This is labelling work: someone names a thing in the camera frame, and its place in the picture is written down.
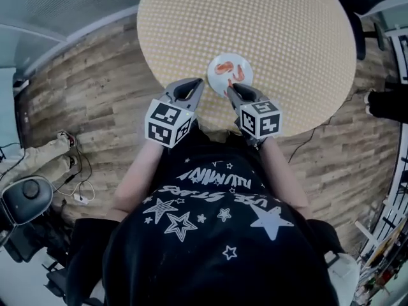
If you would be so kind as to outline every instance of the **white plate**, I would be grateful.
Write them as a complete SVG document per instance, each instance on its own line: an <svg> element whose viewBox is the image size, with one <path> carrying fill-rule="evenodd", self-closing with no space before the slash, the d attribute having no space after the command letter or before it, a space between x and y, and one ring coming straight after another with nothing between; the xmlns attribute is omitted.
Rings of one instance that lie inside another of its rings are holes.
<svg viewBox="0 0 408 306"><path fill-rule="evenodd" d="M249 62L238 54L220 54L207 69L208 82L220 96L227 96L228 85L252 85L254 73Z"/></svg>

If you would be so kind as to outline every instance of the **wood-grain flooring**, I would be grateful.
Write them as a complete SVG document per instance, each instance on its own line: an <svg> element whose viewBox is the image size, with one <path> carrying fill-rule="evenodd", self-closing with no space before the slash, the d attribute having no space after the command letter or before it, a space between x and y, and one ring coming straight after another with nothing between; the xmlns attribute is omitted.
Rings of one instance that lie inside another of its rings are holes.
<svg viewBox="0 0 408 306"><path fill-rule="evenodd" d="M364 20L364 27L372 28L370 19ZM379 207L388 192L397 155L398 123L376 119L364 111L365 91L383 90L387 75L397 75L390 45L382 52L374 40L368 40L367 58L358 62L351 100L329 124L315 130L311 141L291 161L315 217L334 225L352 254L364 241L353 223L359 219L368 224L372 219L372 209ZM162 91L140 50L136 16L132 16L88 35L56 57L19 94L17 110L28 117L22 121L25 146L42 145L65 129L77 134L91 162L90 181L96 198L86 207L67 198L65 217L105 214L117 184L144 141L143 120L150 100ZM285 156L289 159L311 133L279 139ZM87 174L84 165L81 177ZM71 191L78 180L61 190ZM91 195L87 186L82 192ZM54 205L61 201L62 195L55 193Z"/></svg>

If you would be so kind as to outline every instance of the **shoe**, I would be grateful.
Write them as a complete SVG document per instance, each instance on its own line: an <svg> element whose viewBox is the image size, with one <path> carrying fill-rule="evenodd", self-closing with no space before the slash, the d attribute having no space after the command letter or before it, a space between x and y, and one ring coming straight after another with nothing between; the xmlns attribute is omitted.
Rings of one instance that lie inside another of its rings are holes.
<svg viewBox="0 0 408 306"><path fill-rule="evenodd" d="M369 89L368 92L364 95L364 103L366 105L370 104L370 102L368 102L368 97L370 96L371 92L375 92L375 89Z"/></svg>
<svg viewBox="0 0 408 306"><path fill-rule="evenodd" d="M368 115L372 115L372 113L370 112L370 106L369 105L365 106L365 113L368 114Z"/></svg>
<svg viewBox="0 0 408 306"><path fill-rule="evenodd" d="M76 166L78 164L78 158L76 156L68 156L69 157L69 168Z"/></svg>
<svg viewBox="0 0 408 306"><path fill-rule="evenodd" d="M73 135L69 134L66 131L58 132L57 138L62 137L62 136L69 140L69 147L75 147L77 145L77 143L76 143L77 140L75 139L75 137Z"/></svg>

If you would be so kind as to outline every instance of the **black t-shirt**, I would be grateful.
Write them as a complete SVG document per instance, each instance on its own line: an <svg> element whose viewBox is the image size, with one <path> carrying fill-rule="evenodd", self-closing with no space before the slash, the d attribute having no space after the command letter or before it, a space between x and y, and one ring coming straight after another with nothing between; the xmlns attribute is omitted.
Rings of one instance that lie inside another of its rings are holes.
<svg viewBox="0 0 408 306"><path fill-rule="evenodd" d="M160 184L121 223L76 222L69 306L100 278L109 306L337 304L324 260L344 252L335 230L274 198L251 156L186 150L158 172Z"/></svg>

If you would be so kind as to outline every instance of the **round table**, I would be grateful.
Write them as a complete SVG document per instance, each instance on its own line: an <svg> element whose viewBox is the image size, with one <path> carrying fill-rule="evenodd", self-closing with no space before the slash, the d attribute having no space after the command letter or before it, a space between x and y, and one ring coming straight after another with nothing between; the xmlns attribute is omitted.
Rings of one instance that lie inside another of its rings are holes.
<svg viewBox="0 0 408 306"><path fill-rule="evenodd" d="M163 86L205 79L197 114L209 131L237 130L230 101L208 86L207 66L219 54L250 62L252 86L282 109L284 136L331 117L356 69L353 30L338 0L141 0L138 35Z"/></svg>

